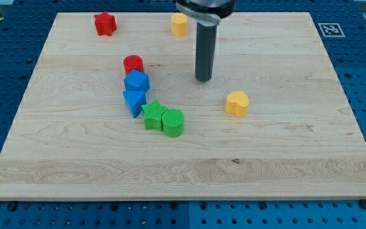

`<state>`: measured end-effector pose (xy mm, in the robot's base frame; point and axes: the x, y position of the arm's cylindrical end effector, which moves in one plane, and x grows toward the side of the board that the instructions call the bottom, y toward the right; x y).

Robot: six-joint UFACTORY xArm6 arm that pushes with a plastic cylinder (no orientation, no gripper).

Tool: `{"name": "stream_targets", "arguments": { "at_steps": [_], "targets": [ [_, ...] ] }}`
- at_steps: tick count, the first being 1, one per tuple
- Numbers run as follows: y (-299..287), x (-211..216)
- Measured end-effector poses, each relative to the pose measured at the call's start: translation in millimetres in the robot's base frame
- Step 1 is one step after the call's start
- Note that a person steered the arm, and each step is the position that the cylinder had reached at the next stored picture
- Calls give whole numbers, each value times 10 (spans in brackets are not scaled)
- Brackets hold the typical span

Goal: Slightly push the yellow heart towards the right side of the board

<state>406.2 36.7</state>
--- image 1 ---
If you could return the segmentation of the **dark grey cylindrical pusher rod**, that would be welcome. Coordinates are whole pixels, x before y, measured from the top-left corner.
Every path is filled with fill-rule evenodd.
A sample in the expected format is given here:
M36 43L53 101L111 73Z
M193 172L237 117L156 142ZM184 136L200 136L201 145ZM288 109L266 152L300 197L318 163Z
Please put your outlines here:
M207 82L212 78L217 26L196 26L195 78Z

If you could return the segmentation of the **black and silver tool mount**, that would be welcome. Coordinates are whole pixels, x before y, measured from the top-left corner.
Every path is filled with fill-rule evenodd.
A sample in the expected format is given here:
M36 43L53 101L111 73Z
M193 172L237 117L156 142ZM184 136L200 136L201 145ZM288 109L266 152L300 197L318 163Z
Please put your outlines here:
M216 26L235 12L237 0L176 0L176 9L204 26Z

